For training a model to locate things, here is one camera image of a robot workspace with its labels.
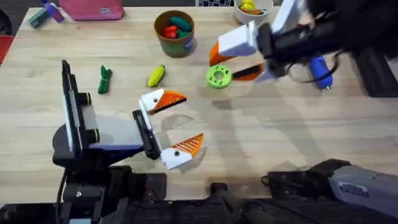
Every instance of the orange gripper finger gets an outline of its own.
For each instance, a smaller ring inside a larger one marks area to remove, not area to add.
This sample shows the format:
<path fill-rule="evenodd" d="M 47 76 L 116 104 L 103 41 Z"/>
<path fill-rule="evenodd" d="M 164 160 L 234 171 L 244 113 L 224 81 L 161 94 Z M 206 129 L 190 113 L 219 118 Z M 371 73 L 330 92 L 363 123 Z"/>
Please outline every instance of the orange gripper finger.
<path fill-rule="evenodd" d="M 164 91 L 164 94 L 160 98 L 159 102 L 157 102 L 155 108 L 151 110 L 150 114 L 156 114 L 162 110 L 166 110 L 174 105 L 182 103 L 187 100 L 187 97 L 182 95 L 181 93 L 177 93 L 174 91 Z"/>
<path fill-rule="evenodd" d="M 217 65 L 221 62 L 225 62 L 226 60 L 229 60 L 234 57 L 230 56 L 221 56 L 218 54 L 218 42 L 211 48 L 210 54 L 209 54 L 209 66 Z"/>
<path fill-rule="evenodd" d="M 235 72 L 232 74 L 236 81 L 251 81 L 256 79 L 264 71 L 264 64 L 260 63 L 250 68 Z"/>
<path fill-rule="evenodd" d="M 172 147 L 175 149 L 179 149 L 183 152 L 187 152 L 187 153 L 191 154 L 193 157 L 198 152 L 202 141 L 203 141 L 203 133 L 201 133 L 195 137 L 192 137 L 190 139 L 187 139 L 183 142 L 180 142 Z"/>

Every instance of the yellow corn toy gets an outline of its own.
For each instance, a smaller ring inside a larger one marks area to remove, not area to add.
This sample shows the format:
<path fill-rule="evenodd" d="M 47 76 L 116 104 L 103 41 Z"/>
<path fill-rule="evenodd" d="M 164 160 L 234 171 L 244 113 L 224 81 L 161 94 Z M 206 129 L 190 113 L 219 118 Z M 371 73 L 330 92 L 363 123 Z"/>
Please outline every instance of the yellow corn toy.
<path fill-rule="evenodd" d="M 148 80 L 148 87 L 157 87 L 157 85 L 163 80 L 163 77 L 165 75 L 165 67 L 164 65 L 161 65 L 152 72 L 152 74 L 149 77 Z"/>
<path fill-rule="evenodd" d="M 252 6 L 253 8 L 256 7 L 254 5 L 254 1 L 253 0 L 242 0 L 242 4 L 248 4 L 248 5 Z"/>
<path fill-rule="evenodd" d="M 242 10 L 254 10 L 254 7 L 250 4 L 243 4 L 240 9 Z"/>

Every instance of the blue object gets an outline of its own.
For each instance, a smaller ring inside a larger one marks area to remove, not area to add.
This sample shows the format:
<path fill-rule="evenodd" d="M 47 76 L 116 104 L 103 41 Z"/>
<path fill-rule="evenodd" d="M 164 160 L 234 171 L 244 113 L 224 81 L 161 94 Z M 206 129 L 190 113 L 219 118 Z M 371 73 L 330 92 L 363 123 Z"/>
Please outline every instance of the blue object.
<path fill-rule="evenodd" d="M 311 59 L 310 65 L 308 66 L 314 78 L 320 78 L 329 72 L 328 65 L 323 57 L 314 57 Z M 333 84 L 333 78 L 331 75 L 320 81 L 317 81 L 319 89 L 330 90 Z"/>
<path fill-rule="evenodd" d="M 55 19 L 56 22 L 60 23 L 65 19 L 62 16 L 61 12 L 57 9 L 57 6 L 54 3 L 46 2 L 44 4 L 44 8 Z"/>

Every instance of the green toy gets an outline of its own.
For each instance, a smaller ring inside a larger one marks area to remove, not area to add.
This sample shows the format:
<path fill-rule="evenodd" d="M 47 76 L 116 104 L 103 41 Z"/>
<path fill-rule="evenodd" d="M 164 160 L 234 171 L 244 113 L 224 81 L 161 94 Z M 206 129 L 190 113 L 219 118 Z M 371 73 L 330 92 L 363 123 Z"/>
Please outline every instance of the green toy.
<path fill-rule="evenodd" d="M 178 28 L 183 29 L 185 31 L 189 32 L 192 31 L 192 26 L 185 19 L 182 19 L 181 17 L 177 16 L 170 17 L 169 24 L 176 25 L 178 26 Z"/>
<path fill-rule="evenodd" d="M 102 95 L 109 91 L 109 81 L 111 79 L 112 70 L 106 69 L 104 65 L 101 66 L 101 82 L 98 87 L 98 94 Z"/>
<path fill-rule="evenodd" d="M 177 38 L 178 39 L 184 38 L 184 37 L 188 36 L 190 33 L 191 32 L 185 32 L 185 31 L 183 31 L 181 29 L 178 29 L 177 30 Z"/>
<path fill-rule="evenodd" d="M 47 12 L 45 8 L 41 9 L 39 12 L 36 12 L 32 17 L 30 17 L 26 23 L 32 28 L 39 28 L 48 18 L 50 14 Z"/>
<path fill-rule="evenodd" d="M 232 73 L 224 65 L 214 65 L 206 73 L 206 82 L 217 90 L 226 88 L 232 82 Z"/>

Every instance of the small bowl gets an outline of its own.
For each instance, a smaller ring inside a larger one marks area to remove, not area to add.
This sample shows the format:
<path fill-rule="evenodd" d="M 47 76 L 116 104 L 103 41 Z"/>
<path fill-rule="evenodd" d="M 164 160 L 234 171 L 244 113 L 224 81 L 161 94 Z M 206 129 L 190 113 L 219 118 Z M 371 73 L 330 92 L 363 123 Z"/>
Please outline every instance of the small bowl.
<path fill-rule="evenodd" d="M 263 15 L 250 15 L 245 12 L 242 12 L 239 9 L 239 6 L 242 4 L 242 0 L 235 0 L 235 8 L 234 15 L 243 24 L 247 24 L 250 21 L 254 21 L 257 25 L 260 25 L 261 22 L 267 17 L 268 13 L 271 11 L 272 7 L 274 7 L 273 0 L 253 0 L 256 5 L 256 9 L 266 9 Z"/>

